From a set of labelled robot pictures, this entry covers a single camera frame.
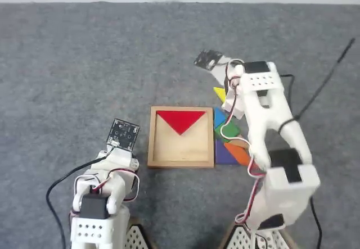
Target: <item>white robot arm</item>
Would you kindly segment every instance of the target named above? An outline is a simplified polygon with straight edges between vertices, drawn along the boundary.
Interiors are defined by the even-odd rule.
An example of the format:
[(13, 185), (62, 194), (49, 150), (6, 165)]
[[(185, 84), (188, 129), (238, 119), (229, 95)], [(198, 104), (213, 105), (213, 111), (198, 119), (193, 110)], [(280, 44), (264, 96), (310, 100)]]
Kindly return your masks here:
[(241, 119), (245, 114), (250, 152), (265, 172), (246, 225), (251, 230), (282, 229), (296, 221), (320, 185), (310, 150), (297, 121), (280, 132), (290, 148), (270, 152), (266, 148), (266, 131), (278, 131), (293, 118), (273, 62), (229, 66), (227, 78), (230, 81), (223, 108), (230, 111), (235, 103), (234, 115)]
[[(100, 151), (98, 154), (98, 158), (106, 158), (91, 165), (90, 169), (75, 179), (71, 220), (72, 249), (125, 248), (130, 213), (123, 202), (137, 197), (140, 183), (136, 174), (139, 163), (131, 152), (138, 128), (115, 119), (107, 151)], [(138, 179), (136, 195), (126, 198), (133, 190), (135, 178)]]

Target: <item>blue tangram piece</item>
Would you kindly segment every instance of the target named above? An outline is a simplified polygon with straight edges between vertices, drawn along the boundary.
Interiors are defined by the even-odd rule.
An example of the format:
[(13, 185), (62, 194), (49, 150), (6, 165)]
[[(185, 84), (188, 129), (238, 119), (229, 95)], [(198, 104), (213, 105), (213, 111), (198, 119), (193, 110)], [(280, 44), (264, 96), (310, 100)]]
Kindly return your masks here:
[(221, 125), (226, 120), (225, 114), (218, 107), (214, 108), (214, 128)]
[(215, 162), (220, 165), (238, 165), (236, 159), (218, 139), (215, 140)]

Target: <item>yellow tangram piece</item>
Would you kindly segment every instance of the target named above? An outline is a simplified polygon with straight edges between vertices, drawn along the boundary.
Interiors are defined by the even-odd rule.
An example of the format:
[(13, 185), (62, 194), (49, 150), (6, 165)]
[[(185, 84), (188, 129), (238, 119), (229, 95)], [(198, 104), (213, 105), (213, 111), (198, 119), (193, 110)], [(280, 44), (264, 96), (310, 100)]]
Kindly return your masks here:
[(220, 98), (221, 102), (224, 102), (226, 98), (225, 89), (214, 87), (214, 91), (216, 92), (217, 96)]

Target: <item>green tangram piece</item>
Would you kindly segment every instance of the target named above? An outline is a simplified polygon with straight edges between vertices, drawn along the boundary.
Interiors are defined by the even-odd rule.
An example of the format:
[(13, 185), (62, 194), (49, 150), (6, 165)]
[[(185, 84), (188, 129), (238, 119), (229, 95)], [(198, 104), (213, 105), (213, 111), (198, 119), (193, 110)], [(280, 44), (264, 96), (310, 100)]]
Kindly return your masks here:
[[(222, 142), (229, 142), (230, 140), (223, 138), (220, 134), (220, 128), (223, 124), (224, 123), (215, 128), (216, 137), (221, 139)], [(223, 134), (230, 138), (237, 137), (240, 134), (240, 129), (232, 121), (230, 121), (230, 123), (223, 128)]]

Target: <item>gray carpet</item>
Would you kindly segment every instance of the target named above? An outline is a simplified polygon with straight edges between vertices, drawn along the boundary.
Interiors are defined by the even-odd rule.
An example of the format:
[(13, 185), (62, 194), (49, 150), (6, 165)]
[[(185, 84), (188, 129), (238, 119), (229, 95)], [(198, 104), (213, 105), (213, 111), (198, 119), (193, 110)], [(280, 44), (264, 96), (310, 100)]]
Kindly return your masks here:
[[(217, 82), (192, 64), (212, 48), (295, 74), (297, 112), (359, 24), (360, 6), (0, 5), (0, 248), (60, 248), (45, 192), (105, 148), (114, 117), (141, 125), (132, 215), (161, 249), (216, 248), (253, 181), (241, 166), (148, 169), (150, 106), (219, 106)], [(360, 42), (301, 121), (322, 181), (315, 202), (323, 248), (360, 243), (359, 52)], [(73, 180), (52, 194), (64, 226)], [(309, 209), (290, 233), (302, 248), (315, 247)]]

